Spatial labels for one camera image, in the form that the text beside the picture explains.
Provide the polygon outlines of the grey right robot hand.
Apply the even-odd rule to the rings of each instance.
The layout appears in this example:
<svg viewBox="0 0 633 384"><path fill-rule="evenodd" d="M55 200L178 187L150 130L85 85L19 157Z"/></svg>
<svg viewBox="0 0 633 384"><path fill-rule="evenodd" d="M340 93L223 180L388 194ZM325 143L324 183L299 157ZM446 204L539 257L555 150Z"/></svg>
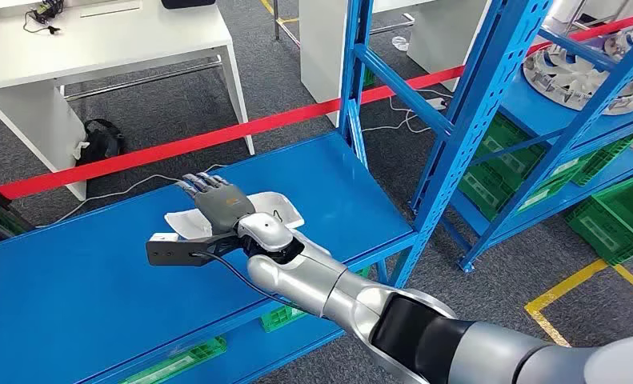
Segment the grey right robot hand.
<svg viewBox="0 0 633 384"><path fill-rule="evenodd" d="M235 231L237 222L256 212L250 199L219 175L185 174L176 185L189 195L195 207L211 224L213 235Z"/></svg>

